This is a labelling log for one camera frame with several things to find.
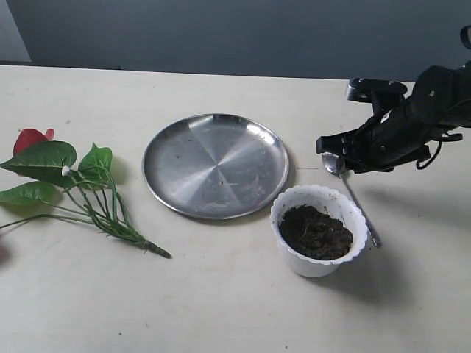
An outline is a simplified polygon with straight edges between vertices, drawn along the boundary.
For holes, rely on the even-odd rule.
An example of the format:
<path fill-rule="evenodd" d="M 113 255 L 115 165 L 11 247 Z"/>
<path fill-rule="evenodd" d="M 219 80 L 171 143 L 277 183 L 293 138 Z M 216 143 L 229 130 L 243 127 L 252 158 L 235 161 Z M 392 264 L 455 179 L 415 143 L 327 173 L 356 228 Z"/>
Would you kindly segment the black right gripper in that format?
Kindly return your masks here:
<path fill-rule="evenodd" d="M 436 158 L 442 144 L 463 139 L 451 131 L 464 125 L 464 103 L 406 99 L 380 120 L 365 123 L 354 132 L 320 136 L 317 153 L 344 153 L 345 168 L 355 174 L 391 172 L 415 162 L 424 169 Z"/>

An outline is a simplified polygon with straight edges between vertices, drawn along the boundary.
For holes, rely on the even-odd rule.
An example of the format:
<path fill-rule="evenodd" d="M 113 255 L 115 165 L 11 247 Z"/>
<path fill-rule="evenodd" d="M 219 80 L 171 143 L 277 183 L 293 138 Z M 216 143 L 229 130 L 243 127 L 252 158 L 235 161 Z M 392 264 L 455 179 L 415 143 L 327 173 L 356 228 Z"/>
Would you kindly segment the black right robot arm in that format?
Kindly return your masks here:
<path fill-rule="evenodd" d="M 334 154 L 356 174 L 390 172 L 406 163 L 427 168 L 436 158 L 428 143 L 457 142 L 457 128 L 470 128 L 470 65 L 431 66 L 417 78 L 411 94 L 398 81 L 354 78 L 347 100 L 372 105 L 359 128 L 316 141 L 317 154 Z"/>

